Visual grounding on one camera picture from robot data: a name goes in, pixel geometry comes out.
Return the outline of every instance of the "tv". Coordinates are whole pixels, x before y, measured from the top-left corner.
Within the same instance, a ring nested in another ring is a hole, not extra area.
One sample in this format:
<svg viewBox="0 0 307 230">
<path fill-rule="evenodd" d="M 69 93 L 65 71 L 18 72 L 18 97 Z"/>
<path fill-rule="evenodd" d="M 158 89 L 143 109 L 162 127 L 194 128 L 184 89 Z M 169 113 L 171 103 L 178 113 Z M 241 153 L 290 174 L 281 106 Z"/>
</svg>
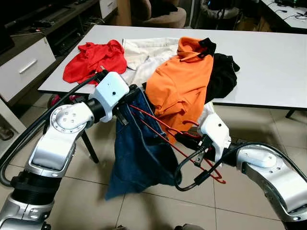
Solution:
<svg viewBox="0 0 307 230">
<path fill-rule="evenodd" d="M 2 21 L 11 27 L 47 9 L 63 5 L 66 0 L 4 0 L 0 3 Z"/>
</svg>

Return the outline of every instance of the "cabinet drawer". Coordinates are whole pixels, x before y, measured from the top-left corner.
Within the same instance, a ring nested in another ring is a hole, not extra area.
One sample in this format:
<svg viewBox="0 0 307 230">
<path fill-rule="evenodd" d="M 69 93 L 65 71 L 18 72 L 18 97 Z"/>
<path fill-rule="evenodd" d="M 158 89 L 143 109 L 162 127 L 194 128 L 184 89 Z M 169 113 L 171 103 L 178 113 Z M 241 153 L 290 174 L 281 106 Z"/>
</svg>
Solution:
<svg viewBox="0 0 307 230">
<path fill-rule="evenodd" d="M 107 17 L 117 7 L 117 0 L 100 0 L 102 18 Z"/>
<path fill-rule="evenodd" d="M 8 102 L 54 61 L 55 58 L 46 38 L 42 38 L 0 66 L 2 98 Z"/>
</svg>

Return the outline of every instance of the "black table leg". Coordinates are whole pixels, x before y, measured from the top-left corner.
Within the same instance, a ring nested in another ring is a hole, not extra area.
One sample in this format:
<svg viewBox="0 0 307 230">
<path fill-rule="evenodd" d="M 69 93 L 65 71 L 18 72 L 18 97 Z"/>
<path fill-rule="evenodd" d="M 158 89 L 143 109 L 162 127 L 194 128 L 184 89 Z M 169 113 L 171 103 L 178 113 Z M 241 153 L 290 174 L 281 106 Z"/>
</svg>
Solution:
<svg viewBox="0 0 307 230">
<path fill-rule="evenodd" d="M 289 110 L 289 112 L 288 112 L 287 115 L 286 115 L 286 118 L 290 118 L 291 115 L 294 113 L 294 111 L 295 111 L 295 109 Z"/>
<path fill-rule="evenodd" d="M 82 140 L 84 141 L 84 143 L 85 143 L 85 145 L 86 145 L 88 151 L 90 152 L 90 155 L 91 155 L 91 157 L 92 157 L 92 160 L 93 160 L 96 164 L 98 164 L 98 163 L 99 163 L 99 159 L 98 159 L 98 157 L 97 157 L 97 155 L 96 155 L 96 153 L 95 153 L 95 150 L 94 150 L 94 148 L 93 148 L 93 146 L 92 146 L 92 144 L 91 144 L 91 142 L 90 142 L 90 140 L 89 140 L 89 138 L 88 138 L 88 136 L 87 136 L 87 134 L 86 134 L 85 131 L 82 133 L 81 137 L 82 137 Z"/>
</svg>

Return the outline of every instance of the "tile floor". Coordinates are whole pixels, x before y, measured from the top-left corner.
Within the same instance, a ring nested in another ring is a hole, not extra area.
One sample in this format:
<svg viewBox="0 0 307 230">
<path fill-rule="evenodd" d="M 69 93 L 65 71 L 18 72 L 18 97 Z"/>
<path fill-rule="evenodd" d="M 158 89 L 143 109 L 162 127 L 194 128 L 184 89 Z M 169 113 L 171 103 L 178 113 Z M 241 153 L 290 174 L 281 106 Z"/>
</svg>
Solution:
<svg viewBox="0 0 307 230">
<path fill-rule="evenodd" d="M 21 121 L 30 125 L 46 110 L 49 98 L 44 94 Z M 291 119 L 285 110 L 216 106 L 230 127 L 233 139 L 263 141 L 286 152 L 307 173 L 307 113 L 295 112 Z M 115 120 L 96 124 L 88 131 L 100 159 L 94 164 L 82 142 L 61 183 L 48 222 L 54 230 L 108 230 L 118 225 L 131 230 L 171 230 L 176 225 L 193 223 L 205 230 L 282 230 L 262 191 L 233 168 L 220 169 L 227 184 L 207 180 L 188 192 L 165 185 L 150 187 L 141 194 L 128 194 L 110 201 L 104 194 L 114 162 Z M 22 170 L 38 134 L 8 167 L 12 177 Z M 178 144 L 185 152 L 191 150 Z M 197 169 L 188 165 L 184 175 L 194 176 Z M 0 206 L 11 189 L 0 187 Z"/>
</svg>

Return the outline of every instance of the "drawer handle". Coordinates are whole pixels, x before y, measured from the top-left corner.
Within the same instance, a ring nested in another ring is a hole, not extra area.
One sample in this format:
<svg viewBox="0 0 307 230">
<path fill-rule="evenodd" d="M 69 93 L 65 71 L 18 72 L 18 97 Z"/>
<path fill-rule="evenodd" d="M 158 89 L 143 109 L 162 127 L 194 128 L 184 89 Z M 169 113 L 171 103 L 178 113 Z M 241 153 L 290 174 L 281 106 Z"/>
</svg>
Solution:
<svg viewBox="0 0 307 230">
<path fill-rule="evenodd" d="M 31 66 L 33 66 L 37 62 L 36 59 L 34 61 L 30 62 L 26 67 L 24 67 L 22 70 L 19 71 L 19 74 L 23 74 L 24 72 L 27 71 Z"/>
</svg>

